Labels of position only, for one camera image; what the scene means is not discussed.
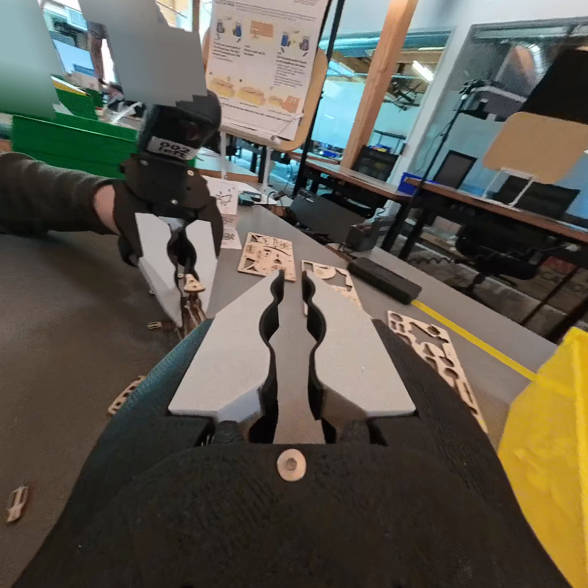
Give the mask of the long wooden desk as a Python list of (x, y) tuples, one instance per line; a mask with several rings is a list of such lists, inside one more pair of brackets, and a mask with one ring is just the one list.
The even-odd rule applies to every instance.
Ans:
[[(408, 210), (432, 208), (431, 196), (408, 196), (394, 190), (391, 184), (381, 180), (376, 180), (370, 176), (355, 171), (344, 171), (340, 166), (328, 163), (327, 161), (308, 159), (306, 164), (307, 178), (311, 179), (312, 174), (317, 175), (318, 173), (348, 182), (349, 184), (368, 190), (371, 193), (381, 195), (390, 201), (400, 203), (405, 208), (408, 208)], [(485, 212), (500, 217), (506, 217), (542, 229), (552, 235), (557, 235), (568, 242), (587, 245), (587, 230), (576, 225), (565, 224), (564, 222), (526, 210), (510, 208), (503, 203), (471, 195), (462, 190), (441, 186), (433, 182), (425, 182), (423, 191), (441, 196), (450, 202), (458, 202), (471, 208), (484, 210)]]

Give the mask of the yellow tape line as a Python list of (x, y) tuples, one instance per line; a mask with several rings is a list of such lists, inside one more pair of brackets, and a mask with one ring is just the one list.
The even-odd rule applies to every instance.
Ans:
[(466, 339), (469, 343), (477, 346), (479, 349), (483, 350), (485, 353), (499, 361), (500, 363), (504, 364), (505, 366), (509, 367), (511, 370), (517, 372), (522, 377), (526, 378), (527, 380), (533, 382), (537, 378), (537, 374), (530, 370), (529, 368), (524, 367), (522, 364), (518, 363), (511, 357), (508, 357), (506, 354), (502, 353), (498, 349), (494, 348), (493, 346), (489, 345), (487, 342), (484, 342), (479, 337), (475, 336), (474, 334), (470, 333), (463, 327), (460, 327), (457, 323), (451, 321), (450, 319), (444, 317), (437, 311), (433, 310), (429, 306), (425, 305), (423, 302), (419, 300), (414, 300), (412, 302), (416, 308), (420, 311), (426, 313), (431, 318), (437, 321), (437, 323), (442, 324), (445, 327), (448, 327), (451, 331), (455, 334), (458, 334), (462, 338)]

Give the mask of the black monitor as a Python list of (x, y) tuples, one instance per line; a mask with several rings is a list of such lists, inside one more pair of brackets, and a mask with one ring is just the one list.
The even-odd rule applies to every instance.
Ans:
[(459, 189), (476, 161), (477, 158), (473, 156), (450, 150), (431, 181), (441, 186)]

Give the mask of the yellow plastic bin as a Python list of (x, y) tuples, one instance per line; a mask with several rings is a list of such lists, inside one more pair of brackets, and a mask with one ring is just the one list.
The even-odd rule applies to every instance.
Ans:
[(587, 587), (587, 332), (570, 329), (511, 404), (498, 455), (549, 556)]

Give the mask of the black equipment case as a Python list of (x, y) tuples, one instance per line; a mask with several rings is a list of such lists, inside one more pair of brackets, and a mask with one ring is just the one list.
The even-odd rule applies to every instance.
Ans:
[(289, 208), (299, 224), (332, 242), (346, 242), (350, 228), (365, 221), (355, 212), (305, 189), (298, 191)]

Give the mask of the wooden sheet with gear parts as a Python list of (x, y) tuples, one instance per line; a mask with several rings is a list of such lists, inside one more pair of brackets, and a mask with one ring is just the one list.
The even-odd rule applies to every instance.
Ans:
[(338, 268), (332, 265), (318, 263), (314, 261), (301, 261), (302, 273), (310, 278), (310, 281), (303, 280), (303, 314), (308, 316), (309, 306), (307, 302), (313, 300), (312, 296), (320, 291), (317, 282), (321, 279), (331, 290), (338, 292), (341, 297), (355, 304), (360, 310), (363, 310), (362, 303), (359, 299), (355, 284), (349, 270)]

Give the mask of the black frame pole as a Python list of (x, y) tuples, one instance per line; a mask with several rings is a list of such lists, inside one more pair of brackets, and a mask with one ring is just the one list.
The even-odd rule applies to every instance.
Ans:
[(306, 164), (308, 162), (309, 153), (311, 150), (313, 129), (315, 127), (316, 120), (318, 117), (318, 110), (319, 110), (319, 106), (320, 106), (320, 101), (323, 96), (323, 87), (324, 87), (324, 83), (325, 83), (325, 79), (326, 79), (326, 74), (327, 74), (327, 71), (329, 68), (329, 63), (330, 63), (332, 54), (334, 52), (334, 43), (335, 43), (337, 33), (339, 30), (339, 26), (341, 23), (344, 5), (345, 5), (345, 1), (336, 1), (334, 18), (333, 18), (333, 22), (332, 22), (332, 27), (330, 29), (327, 49), (325, 51), (326, 69), (325, 69), (325, 73), (323, 73), (322, 77), (320, 78), (318, 102), (317, 102), (317, 105), (315, 106), (315, 109), (314, 109), (311, 125), (309, 127), (307, 137), (306, 137), (306, 140), (305, 140), (305, 143), (303, 146), (302, 155), (300, 157), (298, 175), (296, 177), (296, 182), (294, 184), (293, 192), (292, 192), (292, 196), (294, 198), (298, 195), (299, 191), (301, 189), (305, 189), (306, 185), (307, 185), (308, 178), (306, 176)]

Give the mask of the wooden pillar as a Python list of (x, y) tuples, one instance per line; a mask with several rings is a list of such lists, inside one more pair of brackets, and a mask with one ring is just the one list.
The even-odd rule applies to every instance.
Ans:
[(390, 1), (378, 45), (371, 57), (364, 92), (343, 152), (341, 167), (350, 169), (361, 148), (368, 144), (379, 110), (396, 72), (417, 1)]

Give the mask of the curved toothed wooden piece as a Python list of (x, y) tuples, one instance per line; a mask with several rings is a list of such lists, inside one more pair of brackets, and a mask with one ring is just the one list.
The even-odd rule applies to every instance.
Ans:
[(109, 405), (109, 407), (107, 408), (107, 414), (109, 416), (116, 415), (120, 408), (123, 406), (123, 404), (128, 400), (130, 395), (145, 380), (145, 378), (146, 376), (141, 375), (135, 378), (133, 381), (131, 381), (129, 385), (126, 386), (126, 388), (124, 388), (124, 390), (122, 390), (122, 392), (119, 393), (117, 397), (115, 397), (113, 402)]

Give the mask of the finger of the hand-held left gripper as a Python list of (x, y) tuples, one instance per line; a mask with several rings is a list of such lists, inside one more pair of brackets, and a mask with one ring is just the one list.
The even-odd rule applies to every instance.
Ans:
[(181, 294), (176, 283), (177, 266), (168, 254), (170, 226), (151, 213), (137, 212), (135, 221), (141, 245), (138, 267), (159, 305), (175, 325), (182, 325)]
[(201, 295), (203, 309), (206, 313), (212, 294), (212, 286), (217, 271), (217, 252), (209, 222), (197, 220), (186, 228), (188, 244), (192, 246), (195, 256), (189, 260), (185, 273), (192, 274), (205, 287)]

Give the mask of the black office chair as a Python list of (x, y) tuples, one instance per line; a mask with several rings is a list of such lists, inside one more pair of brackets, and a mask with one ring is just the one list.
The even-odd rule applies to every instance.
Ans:
[(464, 225), (457, 234), (455, 247), (461, 257), (455, 262), (469, 265), (476, 275), (469, 285), (454, 289), (480, 302), (474, 288), (488, 277), (529, 281), (557, 244), (548, 232), (515, 221)]

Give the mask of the mostly empty wooden sheet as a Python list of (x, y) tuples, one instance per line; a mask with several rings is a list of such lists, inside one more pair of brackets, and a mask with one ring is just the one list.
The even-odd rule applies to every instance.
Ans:
[(387, 311), (386, 322), (393, 333), (444, 379), (468, 407), (481, 429), (488, 434), (488, 427), (448, 331), (394, 311)]

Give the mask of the green stacked crates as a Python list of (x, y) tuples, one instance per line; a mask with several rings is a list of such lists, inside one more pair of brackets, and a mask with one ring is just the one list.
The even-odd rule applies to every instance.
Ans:
[(52, 166), (121, 178), (120, 165), (136, 153), (137, 130), (101, 121), (84, 91), (56, 88), (53, 118), (11, 114), (12, 151)]

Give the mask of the instruction poster board stand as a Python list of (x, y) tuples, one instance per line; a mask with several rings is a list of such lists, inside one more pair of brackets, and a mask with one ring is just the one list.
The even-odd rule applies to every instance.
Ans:
[(213, 1), (206, 84), (222, 136), (292, 152), (305, 142), (327, 69), (330, 1)]

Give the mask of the person's left forearm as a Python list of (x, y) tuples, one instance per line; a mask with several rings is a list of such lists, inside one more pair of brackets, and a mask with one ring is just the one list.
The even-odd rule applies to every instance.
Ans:
[(109, 178), (51, 166), (17, 152), (1, 152), (1, 234), (117, 234), (114, 196), (107, 195), (106, 219), (95, 203), (99, 191), (110, 191), (111, 185)]

